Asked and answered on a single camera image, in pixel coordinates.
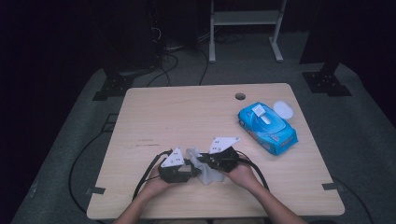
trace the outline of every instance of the small hole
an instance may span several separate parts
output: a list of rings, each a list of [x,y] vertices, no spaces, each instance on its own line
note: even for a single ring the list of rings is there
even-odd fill
[[[246,97],[246,95],[245,95],[244,93],[238,92],[238,93],[235,95],[235,98],[236,98],[237,100],[245,100],[247,97]]]

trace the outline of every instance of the forearm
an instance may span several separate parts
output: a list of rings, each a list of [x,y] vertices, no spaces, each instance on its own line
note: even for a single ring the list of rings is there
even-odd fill
[[[143,209],[150,200],[150,196],[145,193],[140,193],[128,205],[123,213],[113,222],[113,224],[135,224],[138,222]]]
[[[271,218],[274,223],[306,223],[262,185],[257,185],[254,188],[249,189],[249,191],[259,201],[268,217]]]

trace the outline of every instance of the wooden table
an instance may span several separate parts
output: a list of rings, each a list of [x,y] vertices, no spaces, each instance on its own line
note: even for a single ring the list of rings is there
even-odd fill
[[[244,93],[245,100],[235,95]],[[260,147],[238,124],[238,112],[255,102],[291,105],[290,125],[299,142],[281,156]],[[299,216],[338,216],[345,211],[318,146],[288,84],[191,86],[130,89],[126,93],[87,215],[116,218],[153,158],[170,148],[207,152],[215,136],[238,136],[236,150],[261,169],[271,192]],[[230,179],[204,186],[198,178],[153,199],[142,218],[265,217],[260,204]]]

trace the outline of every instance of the black cable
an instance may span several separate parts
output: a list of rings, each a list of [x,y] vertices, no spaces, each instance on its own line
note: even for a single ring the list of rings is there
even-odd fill
[[[231,34],[219,34],[216,35],[215,41],[217,44],[230,45],[245,39],[244,35],[241,36],[242,37],[238,37],[237,35],[231,35]]]
[[[270,190],[270,189],[268,188],[267,181],[265,180],[264,175],[262,174],[262,171],[260,171],[260,168],[259,168],[256,164],[254,164],[253,161],[248,161],[248,160],[245,160],[245,159],[242,159],[242,158],[238,158],[237,161],[244,162],[244,163],[250,165],[251,167],[253,167],[253,169],[254,169],[254,170],[256,171],[256,173],[259,175],[260,180],[262,181],[262,185],[263,185],[266,189]]]
[[[332,179],[334,179],[337,182],[339,182],[340,184],[342,184],[347,190],[349,190],[355,196],[356,199],[358,199],[359,203],[361,203],[361,206],[363,207],[364,211],[366,212],[367,217],[370,219],[370,223],[375,224],[374,219],[373,219],[369,209],[367,208],[366,204],[361,199],[361,197],[359,197],[359,195],[354,190],[352,190],[352,188],[350,188],[348,185],[346,185],[346,183],[344,183],[343,181],[341,181],[340,179],[338,179],[337,177],[335,177],[333,175],[331,175],[331,177],[332,177]]]
[[[161,76],[163,76],[163,75],[165,75],[165,74],[167,75],[168,72],[172,71],[172,70],[173,70],[174,68],[176,68],[176,66],[178,65],[178,58],[177,58],[175,55],[172,55],[172,54],[166,54],[166,55],[167,55],[167,56],[171,56],[171,57],[173,57],[173,58],[176,60],[175,65],[173,65],[170,69],[164,71],[163,73],[160,73],[158,76],[154,77],[154,78],[148,83],[148,85],[147,85],[146,87],[149,87],[149,85],[150,85],[155,79],[157,79],[158,77],[161,77]]]
[[[148,166],[146,172],[143,174],[142,178],[140,178],[139,183],[137,184],[136,188],[134,189],[134,197],[132,198],[132,201],[134,200],[134,198],[137,196],[137,194],[139,193],[140,188],[142,187],[142,185],[147,181],[147,177],[149,175],[149,173],[152,170],[152,167],[154,167],[155,163],[160,159],[160,157],[162,155],[170,155],[173,152],[172,149],[168,150],[168,151],[164,151],[160,154],[158,154],[157,156],[155,156],[154,160],[152,160],[151,164]]]
[[[159,175],[156,175],[156,176],[154,176],[154,177],[152,177],[152,178],[146,179],[145,182],[148,182],[149,180],[152,180],[152,179],[155,179],[155,178],[158,178],[158,177],[160,177],[160,176],[159,176]]]
[[[165,69],[163,69],[163,64],[162,64],[162,63],[161,63],[161,70],[163,70],[163,72],[165,72],[166,78],[168,79],[168,85],[167,85],[167,86],[172,86],[171,78],[169,77],[168,72],[165,71]]]
[[[243,152],[241,152],[241,151],[238,151],[238,150],[236,150],[235,152],[237,152],[237,153],[243,155],[243,156],[246,157],[249,161],[251,161],[251,159],[250,159],[245,153],[243,153]]]
[[[91,141],[89,141],[89,142],[84,146],[84,148],[78,153],[78,155],[76,156],[75,160],[73,161],[73,165],[72,165],[72,167],[71,167],[71,169],[70,169],[70,172],[69,172],[69,178],[68,178],[68,183],[67,183],[67,184],[68,184],[68,189],[69,189],[70,197],[72,198],[73,202],[74,202],[75,205],[78,207],[78,209],[81,210],[81,212],[83,212],[85,215],[87,215],[87,211],[78,203],[76,197],[75,197],[74,194],[73,194],[73,190],[72,190],[72,175],[73,175],[73,170],[74,170],[74,168],[75,168],[75,166],[76,166],[76,164],[77,164],[78,159],[81,157],[82,153],[84,153],[84,151],[88,148],[88,146],[89,146],[92,142],[94,142],[97,138],[99,138],[103,133],[107,133],[109,130],[111,130],[111,129],[113,129],[113,128],[114,128],[114,126],[111,126],[111,127],[107,128],[107,129],[105,129],[104,131],[101,131],[101,132],[100,132],[99,134],[97,134]],[[104,223],[104,222],[102,222],[102,221],[100,221],[100,220],[95,220],[95,221],[98,222],[98,223],[101,223],[101,224],[106,224],[106,223]]]
[[[204,54],[204,56],[205,56],[205,59],[206,59],[206,67],[205,67],[205,71],[204,71],[204,73],[202,74],[202,76],[201,76],[201,80],[199,81],[199,84],[198,84],[198,86],[201,86],[201,84],[202,84],[202,81],[204,80],[204,77],[205,77],[205,75],[206,75],[206,72],[207,72],[207,68],[209,67],[209,59],[207,58],[207,55],[204,53],[204,51],[203,50],[201,50],[201,49],[198,49],[199,51],[201,51],[201,53],[202,54]]]

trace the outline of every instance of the white label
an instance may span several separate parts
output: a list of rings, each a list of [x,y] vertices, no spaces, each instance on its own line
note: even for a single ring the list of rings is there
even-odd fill
[[[171,167],[171,166],[178,166],[183,165],[184,159],[183,154],[181,154],[180,148],[175,148],[172,154],[166,158],[166,160],[161,164],[161,167]]]
[[[239,137],[215,137],[209,149],[209,154],[215,154],[224,151],[239,141]]]
[[[262,105],[256,105],[251,110],[253,110],[257,117],[261,117],[265,113],[265,109]]]

